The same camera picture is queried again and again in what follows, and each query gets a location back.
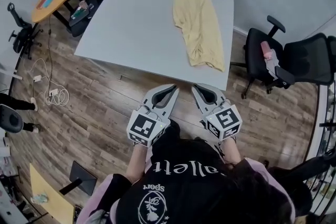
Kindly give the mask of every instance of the chair armrest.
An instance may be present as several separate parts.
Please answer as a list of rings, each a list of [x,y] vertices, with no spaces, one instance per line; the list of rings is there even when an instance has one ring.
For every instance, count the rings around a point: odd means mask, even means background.
[[[281,67],[275,67],[275,75],[286,84],[293,85],[295,83],[294,75]]]
[[[271,31],[268,33],[268,35],[270,36],[270,37],[273,37],[274,36],[274,34],[276,33],[276,31],[278,31],[278,29],[280,29],[282,32],[286,32],[286,29],[285,29],[285,27],[284,27],[284,25],[281,23],[281,22],[279,22],[278,20],[276,20],[275,18],[273,18],[272,16],[270,16],[270,15],[268,15],[267,16],[267,20],[271,23],[271,24],[273,24],[273,28],[271,29]]]

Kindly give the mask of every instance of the person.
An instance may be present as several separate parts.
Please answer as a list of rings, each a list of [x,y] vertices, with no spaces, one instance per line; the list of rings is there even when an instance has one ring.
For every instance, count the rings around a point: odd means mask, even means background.
[[[294,219],[284,188],[263,164],[241,158],[233,136],[212,147],[200,138],[181,139],[179,125],[171,121],[149,149],[134,145],[125,175],[107,176],[77,224],[284,224]]]
[[[38,110],[37,102],[34,97],[30,99],[31,103],[15,99],[14,97],[11,97],[10,95],[0,93],[0,104],[4,104],[14,110]],[[38,127],[33,123],[24,123],[23,124],[23,130],[38,133],[39,129]]]

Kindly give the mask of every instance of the yellow towel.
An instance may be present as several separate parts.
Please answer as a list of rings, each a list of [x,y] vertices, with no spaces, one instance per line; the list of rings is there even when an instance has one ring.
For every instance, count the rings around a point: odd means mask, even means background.
[[[174,0],[175,26],[182,29],[191,66],[207,64],[224,71],[224,52],[211,0]]]

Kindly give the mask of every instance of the shoe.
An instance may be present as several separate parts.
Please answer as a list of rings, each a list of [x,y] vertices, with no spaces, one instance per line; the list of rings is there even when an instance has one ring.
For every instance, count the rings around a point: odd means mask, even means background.
[[[37,106],[36,99],[35,99],[34,97],[32,97],[32,98],[30,99],[30,102],[31,102],[32,104],[34,104],[34,106],[35,106],[34,111],[37,111],[37,110],[38,110],[38,106]]]
[[[34,126],[34,127],[33,127],[33,133],[36,133],[36,134],[38,134],[38,132],[39,132],[39,129],[38,129],[38,127]]]

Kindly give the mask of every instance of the white table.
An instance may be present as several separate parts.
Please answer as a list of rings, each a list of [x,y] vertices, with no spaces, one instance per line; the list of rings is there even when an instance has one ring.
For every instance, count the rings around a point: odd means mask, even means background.
[[[225,71],[192,67],[173,0],[104,0],[75,55],[225,90],[232,46],[233,0],[212,0],[223,40]]]

